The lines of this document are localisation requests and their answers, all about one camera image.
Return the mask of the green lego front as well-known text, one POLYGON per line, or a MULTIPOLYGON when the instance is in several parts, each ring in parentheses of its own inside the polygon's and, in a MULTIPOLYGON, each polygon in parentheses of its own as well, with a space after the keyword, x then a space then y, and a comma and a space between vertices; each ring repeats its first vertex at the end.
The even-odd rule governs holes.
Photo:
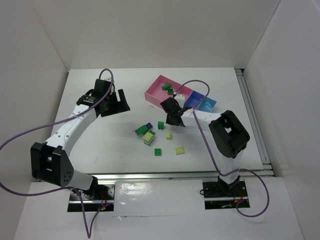
POLYGON ((161 155, 162 155, 162 149, 161 149, 161 148, 155 148, 155 149, 154 149, 154 155, 155 155, 156 157, 161 156, 161 155))

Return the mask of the small pink container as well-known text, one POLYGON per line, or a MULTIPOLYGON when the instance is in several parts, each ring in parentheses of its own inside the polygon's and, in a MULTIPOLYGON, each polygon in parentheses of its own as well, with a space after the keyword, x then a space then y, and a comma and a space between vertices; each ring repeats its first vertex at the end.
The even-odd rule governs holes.
POLYGON ((192 89, 190 89, 189 87, 187 86, 179 86, 175 91, 174 93, 177 93, 177 94, 183 94, 185 96, 185 101, 188 99, 188 97, 191 95, 191 93, 193 92, 192 89))

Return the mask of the light blue container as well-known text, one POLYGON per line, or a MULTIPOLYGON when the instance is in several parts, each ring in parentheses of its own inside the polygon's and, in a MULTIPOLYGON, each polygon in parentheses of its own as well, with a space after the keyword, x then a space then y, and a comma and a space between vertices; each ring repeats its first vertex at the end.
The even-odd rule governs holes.
POLYGON ((209 97, 206 97, 197 107, 197 110, 202 112, 212 113, 216 103, 217 102, 215 100, 209 97))

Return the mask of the small yellow lego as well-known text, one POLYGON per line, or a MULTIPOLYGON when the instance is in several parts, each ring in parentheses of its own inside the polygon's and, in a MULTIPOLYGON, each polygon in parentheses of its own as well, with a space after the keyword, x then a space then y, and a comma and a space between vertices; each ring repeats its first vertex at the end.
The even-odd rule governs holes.
POLYGON ((166 140, 171 140, 172 139, 172 134, 171 132, 166 133, 166 140))

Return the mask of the small green lego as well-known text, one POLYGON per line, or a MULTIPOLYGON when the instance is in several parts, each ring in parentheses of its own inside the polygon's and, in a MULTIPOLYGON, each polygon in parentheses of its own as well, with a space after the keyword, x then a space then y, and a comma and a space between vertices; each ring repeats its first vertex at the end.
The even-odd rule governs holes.
POLYGON ((169 88, 169 89, 167 90, 167 94, 168 94, 168 95, 173 95, 173 93, 174 93, 174 90, 173 90, 172 88, 169 88))

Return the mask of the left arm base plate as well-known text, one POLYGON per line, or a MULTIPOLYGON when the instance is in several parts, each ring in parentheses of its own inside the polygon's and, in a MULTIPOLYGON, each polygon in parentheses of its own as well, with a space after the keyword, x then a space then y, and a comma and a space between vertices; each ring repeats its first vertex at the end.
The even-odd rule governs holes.
POLYGON ((113 212, 116 184, 107 182, 100 184, 94 195, 85 194, 83 190, 74 190, 69 195, 67 211, 69 213, 79 213, 82 211, 81 199, 85 212, 113 212))

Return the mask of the aluminium rail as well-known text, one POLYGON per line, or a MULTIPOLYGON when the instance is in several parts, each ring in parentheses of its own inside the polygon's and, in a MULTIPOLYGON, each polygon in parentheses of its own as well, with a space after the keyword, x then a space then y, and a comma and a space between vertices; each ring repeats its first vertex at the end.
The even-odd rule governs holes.
POLYGON ((162 173, 109 173, 93 174, 98 180, 169 180, 169 179, 193 179, 215 178, 215 171, 200 172, 162 172, 162 173))
POLYGON ((263 166, 264 172, 272 172, 274 175, 273 167, 270 162, 270 158, 267 152, 267 148, 265 145, 265 141, 262 136, 262 132, 258 123, 258 119, 256 116, 256 112, 254 110, 253 102, 249 93, 249 89, 244 77, 244 69, 241 68, 235 68, 235 75, 237 77, 239 87, 241 90, 241 94, 244 100, 244 104, 248 113, 249 121, 252 127, 253 136, 255 138, 255 142, 257 145, 257 149, 260 155, 260 159, 263 166))

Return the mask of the yellow green stacked legos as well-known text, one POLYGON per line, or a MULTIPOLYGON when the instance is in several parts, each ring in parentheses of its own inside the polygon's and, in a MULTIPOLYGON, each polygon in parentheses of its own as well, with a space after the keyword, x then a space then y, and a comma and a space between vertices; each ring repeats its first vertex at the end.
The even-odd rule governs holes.
POLYGON ((143 136, 143 143, 150 146, 155 138, 155 133, 153 131, 148 131, 143 136))

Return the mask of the large pink container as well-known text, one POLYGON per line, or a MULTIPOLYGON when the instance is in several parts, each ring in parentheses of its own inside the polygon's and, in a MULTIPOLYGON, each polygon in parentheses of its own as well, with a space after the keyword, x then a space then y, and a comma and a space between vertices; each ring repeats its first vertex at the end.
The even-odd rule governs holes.
POLYGON ((161 107, 161 102, 166 100, 167 98, 171 97, 172 95, 168 94, 167 90, 163 90, 162 87, 165 84, 170 84, 170 87, 173 90, 176 90, 181 84, 173 81, 163 75, 159 75, 157 79, 150 85, 150 87, 145 91, 144 93, 144 98, 145 100, 158 107, 161 107))

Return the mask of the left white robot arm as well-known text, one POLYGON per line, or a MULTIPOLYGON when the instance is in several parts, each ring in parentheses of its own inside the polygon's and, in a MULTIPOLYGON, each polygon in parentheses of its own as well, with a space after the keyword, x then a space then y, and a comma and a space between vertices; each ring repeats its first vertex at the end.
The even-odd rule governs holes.
POLYGON ((75 170, 69 156, 90 124, 98 117, 106 117, 129 111, 124 91, 115 90, 111 81, 97 79, 94 88, 76 102, 65 122, 43 143, 34 143, 30 149, 32 177, 62 188, 81 190, 87 197, 94 198, 102 189, 98 179, 75 170))

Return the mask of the yellow lego front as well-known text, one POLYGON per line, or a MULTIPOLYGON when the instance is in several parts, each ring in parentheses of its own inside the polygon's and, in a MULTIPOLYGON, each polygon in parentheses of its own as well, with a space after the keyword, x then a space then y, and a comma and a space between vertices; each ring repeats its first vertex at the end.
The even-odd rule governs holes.
POLYGON ((184 149, 183 146, 176 147, 176 148, 174 149, 174 153, 175 153, 176 156, 178 156, 178 155, 183 155, 183 154, 185 154, 185 149, 184 149))

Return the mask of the long green lego brick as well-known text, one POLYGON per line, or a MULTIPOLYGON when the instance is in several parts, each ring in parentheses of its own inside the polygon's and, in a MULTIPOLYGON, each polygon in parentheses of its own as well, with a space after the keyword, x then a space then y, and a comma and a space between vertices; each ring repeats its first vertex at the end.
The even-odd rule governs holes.
POLYGON ((137 136, 144 135, 148 132, 148 127, 146 125, 142 125, 141 127, 137 128, 134 132, 137 136))

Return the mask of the aluminium rail right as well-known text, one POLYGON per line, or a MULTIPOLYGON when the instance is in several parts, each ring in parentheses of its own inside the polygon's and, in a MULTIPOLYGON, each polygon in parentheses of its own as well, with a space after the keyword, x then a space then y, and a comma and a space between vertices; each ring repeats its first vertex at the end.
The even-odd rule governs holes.
POLYGON ((241 68, 235 68, 235 75, 237 77, 239 87, 241 90, 241 94, 244 100, 244 104, 248 113, 249 121, 252 127, 253 136, 255 138, 255 142, 257 145, 257 149, 260 155, 260 159, 263 166, 264 172, 272 172, 274 175, 273 167, 270 162, 270 158, 267 152, 267 148, 265 145, 265 141, 262 136, 262 132, 258 123, 258 119, 256 116, 256 112, 254 110, 253 102, 249 93, 249 89, 244 77, 244 69, 241 68))

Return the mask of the green square lego brick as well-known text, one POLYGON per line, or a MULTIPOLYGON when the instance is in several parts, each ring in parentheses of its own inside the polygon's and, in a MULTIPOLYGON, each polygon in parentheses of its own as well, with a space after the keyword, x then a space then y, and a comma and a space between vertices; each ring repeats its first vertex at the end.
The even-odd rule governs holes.
POLYGON ((157 123, 157 128, 158 128, 159 130, 163 130, 163 129, 165 128, 165 123, 164 123, 163 121, 159 121, 159 122, 157 123))

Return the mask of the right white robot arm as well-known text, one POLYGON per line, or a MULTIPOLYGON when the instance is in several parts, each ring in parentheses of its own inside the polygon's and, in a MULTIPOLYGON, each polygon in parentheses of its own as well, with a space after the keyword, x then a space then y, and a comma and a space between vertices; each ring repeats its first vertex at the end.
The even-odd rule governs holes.
POLYGON ((223 113, 199 111, 190 106, 180 107, 177 100, 169 97, 160 103, 167 114, 166 123, 173 126, 197 127, 205 138, 212 135, 215 150, 208 141, 204 143, 219 176, 217 185, 224 195, 233 194, 240 181, 240 162, 242 154, 250 141, 250 135, 231 110, 223 113))

